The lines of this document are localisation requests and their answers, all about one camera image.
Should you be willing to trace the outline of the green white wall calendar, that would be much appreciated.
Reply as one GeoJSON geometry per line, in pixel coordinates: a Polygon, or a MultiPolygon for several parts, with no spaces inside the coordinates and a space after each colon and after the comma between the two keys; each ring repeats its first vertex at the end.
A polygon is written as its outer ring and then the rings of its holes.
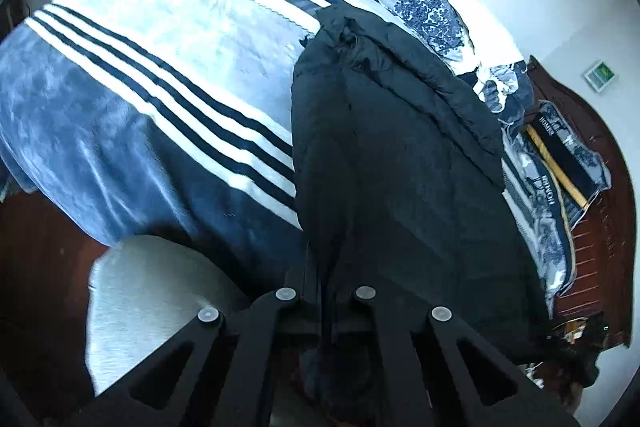
{"type": "Polygon", "coordinates": [[[584,72],[582,77],[594,92],[600,93],[617,78],[617,75],[605,61],[599,61],[584,72]]]}

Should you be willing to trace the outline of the black puffer jacket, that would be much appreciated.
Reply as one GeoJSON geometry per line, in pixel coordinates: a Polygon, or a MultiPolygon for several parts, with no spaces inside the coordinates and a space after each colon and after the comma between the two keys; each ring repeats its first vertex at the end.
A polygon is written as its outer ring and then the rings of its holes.
{"type": "Polygon", "coordinates": [[[322,391],[320,300],[392,285],[448,308],[512,364],[538,360],[548,310],[503,197],[497,119],[408,32],[331,5],[292,82],[295,210],[316,279],[299,380],[322,391]]]}

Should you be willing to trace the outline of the dark red wooden headboard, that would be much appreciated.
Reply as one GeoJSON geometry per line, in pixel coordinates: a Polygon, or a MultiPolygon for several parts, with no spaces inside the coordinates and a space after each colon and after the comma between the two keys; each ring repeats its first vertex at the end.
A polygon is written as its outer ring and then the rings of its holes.
{"type": "Polygon", "coordinates": [[[556,105],[578,138],[602,156],[612,176],[612,187],[597,196],[572,232],[577,277],[566,293],[555,298],[555,314],[571,320],[602,312],[608,321],[606,347],[629,347],[637,213],[626,161],[596,110],[557,82],[534,56],[529,57],[528,75],[536,98],[556,105]]]}

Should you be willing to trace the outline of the cluttered bedside nightstand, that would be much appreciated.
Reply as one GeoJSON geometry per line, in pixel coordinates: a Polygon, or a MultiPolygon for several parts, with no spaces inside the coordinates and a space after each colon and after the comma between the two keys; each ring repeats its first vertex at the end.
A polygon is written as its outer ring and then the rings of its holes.
{"type": "Polygon", "coordinates": [[[582,393],[600,375],[597,361],[608,343],[609,329],[603,312],[566,321],[548,337],[544,359],[522,365],[521,370],[574,415],[582,402],[582,393]]]}

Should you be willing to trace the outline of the upright blue HOMES pillow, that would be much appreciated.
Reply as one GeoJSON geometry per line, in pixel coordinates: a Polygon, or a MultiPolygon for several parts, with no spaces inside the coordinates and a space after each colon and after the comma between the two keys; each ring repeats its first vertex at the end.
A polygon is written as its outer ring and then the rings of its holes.
{"type": "Polygon", "coordinates": [[[582,143],[552,102],[540,103],[525,133],[580,210],[587,210],[600,192],[611,187],[611,173],[602,157],[582,143]]]}

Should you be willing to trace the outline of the grey white upholstered stool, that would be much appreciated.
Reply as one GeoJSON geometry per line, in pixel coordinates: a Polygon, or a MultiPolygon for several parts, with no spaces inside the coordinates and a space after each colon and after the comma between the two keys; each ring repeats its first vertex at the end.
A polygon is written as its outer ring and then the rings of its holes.
{"type": "Polygon", "coordinates": [[[85,360],[98,395],[203,308],[221,313],[248,298],[213,261],[151,235],[124,239],[93,262],[85,360]]]}

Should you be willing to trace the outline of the blue striped bed blanket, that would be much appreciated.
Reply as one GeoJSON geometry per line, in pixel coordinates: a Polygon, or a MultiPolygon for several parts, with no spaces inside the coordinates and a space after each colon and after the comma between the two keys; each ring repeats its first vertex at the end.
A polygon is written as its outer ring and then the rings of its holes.
{"type": "Polygon", "coordinates": [[[250,291],[304,257],[291,82],[345,0],[51,0],[1,43],[1,181],[105,245],[153,234],[250,291]]]}

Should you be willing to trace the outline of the lying blue HOMES pillow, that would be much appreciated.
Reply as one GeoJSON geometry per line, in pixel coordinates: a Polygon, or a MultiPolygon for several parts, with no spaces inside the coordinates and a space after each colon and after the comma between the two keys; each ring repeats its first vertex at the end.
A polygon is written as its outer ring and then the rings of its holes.
{"type": "Polygon", "coordinates": [[[568,291],[577,267],[570,224],[558,181],[521,135],[502,132],[503,197],[536,265],[548,312],[568,291]]]}

